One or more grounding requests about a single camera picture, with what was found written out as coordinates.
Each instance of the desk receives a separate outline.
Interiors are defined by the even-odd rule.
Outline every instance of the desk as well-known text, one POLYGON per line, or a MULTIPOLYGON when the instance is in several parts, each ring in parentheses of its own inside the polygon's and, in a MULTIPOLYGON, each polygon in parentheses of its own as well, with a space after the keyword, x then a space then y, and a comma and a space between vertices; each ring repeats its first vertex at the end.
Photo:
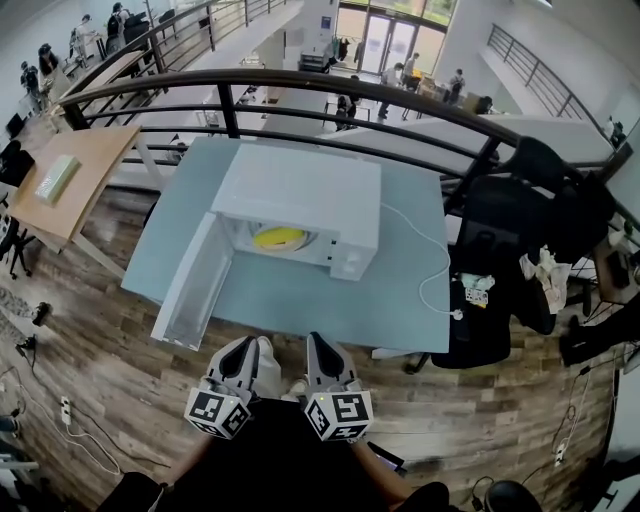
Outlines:
MULTIPOLYGON (((338 110, 338 96, 333 96, 335 97, 335 101, 331 101, 333 98, 330 95, 327 98, 327 102, 324 104, 324 113, 326 114, 329 111, 329 105, 335 105, 336 106, 336 111, 338 110)), ((356 105, 356 110, 366 110, 367 111, 367 121, 371 122, 371 109, 373 108, 373 106, 369 105, 367 106, 367 104, 363 103, 367 100, 361 100, 359 105, 356 105)), ((327 121, 324 120, 322 121, 322 126, 325 125, 327 121)))
MULTIPOLYGON (((206 137, 194 141, 140 237, 122 282, 124 289, 164 301, 240 144, 265 143, 206 137)), ((437 175, 380 162, 383 201, 446 246, 437 175)), ((238 252, 213 316, 298 336, 317 330, 333 340, 368 347, 448 352, 449 316, 434 313, 418 298, 420 281, 441 270, 445 257, 394 213, 383 209, 380 215, 378 253, 362 280, 332 279, 323 267, 238 252)), ((428 283, 424 292, 434 307, 449 307, 448 276, 428 283)))
POLYGON ((624 306, 640 292, 640 286, 638 286, 638 283, 634 279, 633 269, 631 268, 629 269, 629 286, 622 289, 614 286, 611 270, 607 264, 607 258, 616 252, 616 250, 611 248, 608 238, 609 237, 605 238, 593 250, 593 263, 598 276, 598 292, 602 302, 624 306))
POLYGON ((140 137, 139 126, 65 132, 53 137, 38 154, 34 166, 11 201, 9 215, 25 224, 49 248, 60 251, 73 241, 122 279, 124 270, 82 236, 82 228, 109 178, 134 146, 158 189, 162 190, 163 178, 140 137), (34 193, 61 155, 73 155, 82 165, 69 180, 58 201, 49 206, 39 201, 34 193))

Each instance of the door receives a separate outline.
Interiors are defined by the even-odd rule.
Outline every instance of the door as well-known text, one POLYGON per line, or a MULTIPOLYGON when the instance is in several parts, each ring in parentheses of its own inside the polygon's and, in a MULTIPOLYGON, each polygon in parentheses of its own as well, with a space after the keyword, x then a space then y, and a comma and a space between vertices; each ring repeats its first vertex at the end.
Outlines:
POLYGON ((362 71, 378 74, 382 71, 387 41, 389 39, 389 26, 391 20, 379 16, 371 16, 369 28, 365 37, 365 51, 362 59, 362 71))
POLYGON ((233 252, 221 220, 206 213, 173 277, 152 338, 191 350, 200 348, 233 252))
POLYGON ((387 48, 387 57, 383 63, 383 70, 398 62, 404 64, 407 61, 416 27, 396 21, 393 23, 392 31, 391 41, 387 48))

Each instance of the bag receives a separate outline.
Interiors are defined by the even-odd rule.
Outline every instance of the bag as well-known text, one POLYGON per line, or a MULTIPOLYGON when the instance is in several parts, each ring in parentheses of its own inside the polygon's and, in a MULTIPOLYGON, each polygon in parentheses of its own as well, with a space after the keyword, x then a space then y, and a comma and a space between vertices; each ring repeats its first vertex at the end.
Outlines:
POLYGON ((455 94, 456 97, 460 96, 460 91, 462 91, 462 81, 458 80, 453 87, 451 88, 452 94, 455 94))
MULTIPOLYGON (((338 110, 336 111, 337 117, 344 117, 345 119, 348 117, 347 115, 347 98, 344 96, 340 96, 338 98, 338 110)), ((343 130, 346 126, 346 123, 336 122, 336 126, 338 131, 343 130)))
POLYGON ((29 90, 34 90, 38 88, 38 72, 33 68, 29 68, 25 74, 24 79, 27 83, 27 87, 29 90))
POLYGON ((117 14, 112 14, 107 22, 107 35, 117 36, 120 34, 120 17, 117 14))

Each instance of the window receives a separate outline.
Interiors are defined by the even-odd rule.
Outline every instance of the window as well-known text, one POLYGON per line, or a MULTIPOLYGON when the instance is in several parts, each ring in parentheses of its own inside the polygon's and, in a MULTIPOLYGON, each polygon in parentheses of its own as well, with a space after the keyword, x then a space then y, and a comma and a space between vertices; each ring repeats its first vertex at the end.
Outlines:
POLYGON ((362 41, 366 20, 366 12, 344 9, 342 7, 338 10, 336 37, 340 39, 346 38, 350 43, 347 47, 347 57, 343 61, 348 68, 356 69, 358 67, 354 57, 358 44, 362 41))
POLYGON ((371 5, 393 11, 420 16, 424 0, 371 0, 371 5))
POLYGON ((413 49, 418 52, 420 57, 416 60, 415 69, 418 69, 428 75, 433 74, 436 61, 440 55, 440 49, 445 38, 444 32, 433 30, 427 27, 420 27, 416 45, 413 49))
POLYGON ((449 25, 457 0, 427 0, 424 18, 440 25, 449 25))

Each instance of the person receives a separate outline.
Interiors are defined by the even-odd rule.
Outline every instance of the person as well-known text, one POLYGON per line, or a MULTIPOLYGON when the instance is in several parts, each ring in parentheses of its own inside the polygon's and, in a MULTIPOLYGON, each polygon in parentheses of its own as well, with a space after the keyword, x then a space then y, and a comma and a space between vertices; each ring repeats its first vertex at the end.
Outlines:
MULTIPOLYGON (((297 381, 281 396, 281 367, 273 346, 265 337, 258 343, 253 390, 259 399, 249 404, 251 421, 231 441, 201 434, 166 475, 162 495, 158 498, 157 484, 148 493, 156 512, 457 510, 450 508, 444 484, 430 483, 413 492, 363 440, 320 441, 300 404, 306 381, 297 381)), ((142 475, 125 475, 98 511, 119 511, 126 503, 127 510, 146 512, 149 503, 138 498, 151 484, 142 475), (137 508, 130 506, 133 496, 137 508)))
POLYGON ((43 44, 38 50, 40 58, 40 91, 46 94, 51 103, 57 102, 71 87, 71 82, 62 71, 58 57, 51 46, 43 44))
POLYGON ((82 17, 82 23, 76 27, 75 48, 80 57, 82 57, 82 63, 85 68, 87 67, 87 45, 91 41, 91 38, 96 35, 96 31, 89 28, 90 21, 91 15, 85 14, 82 17))
POLYGON ((33 111, 37 116, 42 112, 42 96, 38 88, 38 70, 35 66, 29 66, 27 61, 22 63, 22 76, 20 77, 20 85, 27 90, 27 95, 31 101, 33 111))
POLYGON ((131 17, 131 13, 129 12, 129 9, 124 9, 120 2, 116 2, 115 4, 113 4, 113 12, 111 14, 111 17, 118 23, 118 42, 120 46, 119 49, 122 49, 127 46, 127 42, 124 38, 124 26, 127 23, 127 20, 131 17))
POLYGON ((444 102, 448 105, 457 105, 458 100, 460 99, 460 93, 466 82, 464 77, 462 76, 462 70, 457 69, 456 74, 453 76, 451 80, 449 80, 449 90, 444 95, 444 102))
POLYGON ((626 138, 627 136, 624 134, 624 126, 622 125, 622 123, 620 121, 614 123, 613 137, 611 137, 611 143, 613 144, 613 147, 618 149, 620 146, 622 146, 626 138))
MULTIPOLYGON (((351 75, 351 79, 360 80, 360 77, 358 75, 351 75)), ((348 96, 341 95, 338 98, 338 110, 336 111, 336 115, 346 117, 347 119, 354 119, 358 112, 358 105, 360 104, 360 101, 361 98, 355 94, 350 94, 348 96)), ((342 122, 337 122, 336 126, 338 127, 337 131, 350 130, 353 128, 349 123, 342 122)))
POLYGON ((578 317, 569 322, 569 333, 560 338, 560 354, 565 366, 584 363, 619 343, 640 339, 640 293, 604 322, 581 327, 578 317))
POLYGON ((607 140, 611 141, 611 139, 613 138, 613 134, 616 131, 616 127, 613 124, 613 117, 609 116, 609 119, 607 119, 607 122, 602 127, 602 129, 604 130, 604 134, 606 135, 607 140))
POLYGON ((413 78, 413 69, 416 65, 416 60, 420 58, 420 54, 418 52, 413 54, 413 57, 409 58, 407 62, 404 64, 404 69, 402 70, 402 85, 406 88, 409 88, 410 82, 413 78))
MULTIPOLYGON (((402 62, 397 62, 393 67, 387 69, 384 73, 382 73, 380 85, 385 85, 387 87, 400 87, 401 82, 398 78, 398 72, 402 71, 403 69, 404 64, 402 64, 402 62)), ((380 119, 386 119, 388 113, 389 104, 382 102, 380 104, 380 110, 378 111, 378 117, 380 119)))

